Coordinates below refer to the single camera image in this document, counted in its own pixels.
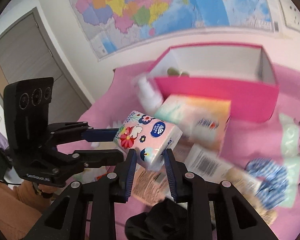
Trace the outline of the left forearm orange sleeve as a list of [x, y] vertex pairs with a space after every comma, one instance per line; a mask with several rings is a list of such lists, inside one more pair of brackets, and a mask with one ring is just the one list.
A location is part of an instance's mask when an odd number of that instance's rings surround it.
[[0, 231], [6, 239], [23, 239], [50, 203], [35, 194], [30, 181], [13, 188], [0, 182]]

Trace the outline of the person's left hand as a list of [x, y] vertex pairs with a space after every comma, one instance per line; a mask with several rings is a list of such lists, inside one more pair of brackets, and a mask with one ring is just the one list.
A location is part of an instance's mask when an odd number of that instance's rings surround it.
[[39, 195], [43, 197], [44, 199], [56, 199], [58, 197], [58, 194], [56, 194], [56, 191], [58, 190], [56, 187], [53, 186], [47, 186], [43, 184], [37, 184], [32, 182], [32, 188], [36, 195]]

